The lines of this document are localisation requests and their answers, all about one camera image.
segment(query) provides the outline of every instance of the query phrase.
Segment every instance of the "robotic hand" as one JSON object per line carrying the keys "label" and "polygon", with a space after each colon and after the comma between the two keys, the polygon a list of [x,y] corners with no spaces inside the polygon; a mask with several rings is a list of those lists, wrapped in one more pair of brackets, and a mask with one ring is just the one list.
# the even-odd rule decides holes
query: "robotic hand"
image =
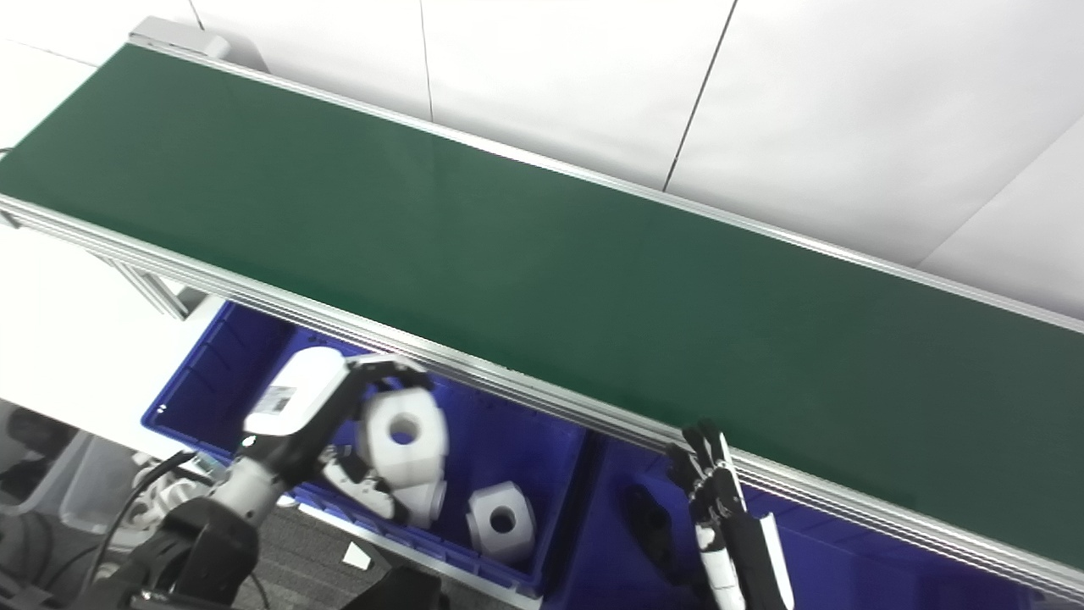
{"label": "robotic hand", "polygon": [[[169,511],[147,542],[70,608],[223,609],[256,567],[257,529],[280,496],[321,473],[376,515],[404,522],[408,512],[384,480],[359,456],[335,450],[332,441],[344,423],[359,417],[371,391],[416,388],[431,390],[433,382],[422,367],[399,355],[345,359],[324,348],[298,352],[245,419],[241,447],[224,480],[206,496]],[[400,608],[439,602],[439,579],[410,570],[388,576],[384,586],[363,594],[367,600],[348,608],[371,607],[372,599],[384,599],[389,590],[396,592]],[[406,603],[408,598],[416,605]]]}
{"label": "robotic hand", "polygon": [[709,420],[682,431],[693,450],[667,447],[670,480],[689,501],[700,559],[721,610],[793,610],[775,517],[752,517],[726,439]]}

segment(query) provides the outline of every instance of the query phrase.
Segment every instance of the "transparent plastic bin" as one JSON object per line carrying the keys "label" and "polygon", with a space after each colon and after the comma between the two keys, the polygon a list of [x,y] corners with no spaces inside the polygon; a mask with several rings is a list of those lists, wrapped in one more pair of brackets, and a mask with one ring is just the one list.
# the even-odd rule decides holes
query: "transparent plastic bin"
{"label": "transparent plastic bin", "polygon": [[[12,466],[33,454],[22,443],[8,438],[9,417],[18,408],[7,401],[0,401],[0,472],[7,472]],[[25,501],[20,502],[0,492],[0,515],[13,517],[29,511],[56,515],[79,467],[89,439],[90,436],[86,432],[76,432],[53,460],[49,472]]]}
{"label": "transparent plastic bin", "polygon": [[[132,462],[134,452],[105,439],[93,437],[64,495],[61,522],[75,530],[104,534],[124,508],[140,468]],[[113,550],[131,550],[151,537],[150,530],[118,528],[109,541]]]}

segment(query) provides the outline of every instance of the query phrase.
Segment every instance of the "blue plastic bin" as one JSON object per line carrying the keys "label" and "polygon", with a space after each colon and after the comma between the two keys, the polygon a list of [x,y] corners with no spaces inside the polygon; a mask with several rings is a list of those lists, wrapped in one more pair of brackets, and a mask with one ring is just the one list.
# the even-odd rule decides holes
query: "blue plastic bin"
{"label": "blue plastic bin", "polygon": [[[567,570],[544,610],[700,608],[686,585],[671,585],[640,550],[620,512],[630,485],[643,485],[670,514],[683,574],[702,570],[683,494],[664,457],[606,439]],[[1027,610],[1027,587],[901,543],[823,512],[746,490],[754,514],[775,512],[798,610]]]}
{"label": "blue plastic bin", "polygon": [[[356,347],[227,303],[146,413],[147,428],[227,460],[245,416],[292,354]],[[666,478],[664,457],[436,378],[451,438],[448,492],[429,531],[377,519],[320,484],[300,502],[525,595],[545,610],[698,610],[685,585],[648,562],[627,529],[620,498],[643,485],[670,515],[675,563],[702,576],[686,501]],[[351,426],[337,442],[350,443]],[[504,566],[470,548],[465,515],[474,490],[515,481],[534,509],[533,557]],[[756,514],[774,512],[799,610],[1027,610],[1030,589],[820,511],[747,489]]]}
{"label": "blue plastic bin", "polygon": [[[143,417],[143,425],[228,460],[263,388],[291,355],[313,346],[328,346],[348,356],[365,353],[229,302]],[[429,530],[391,524],[320,483],[301,485],[293,495],[467,572],[539,596],[544,592],[551,543],[565,527],[565,497],[576,480],[586,431],[473,388],[434,380],[450,443],[444,505]],[[351,444],[353,438],[350,423],[335,442]],[[534,554],[515,566],[475,553],[465,518],[475,490],[503,481],[519,485],[537,521]]]}

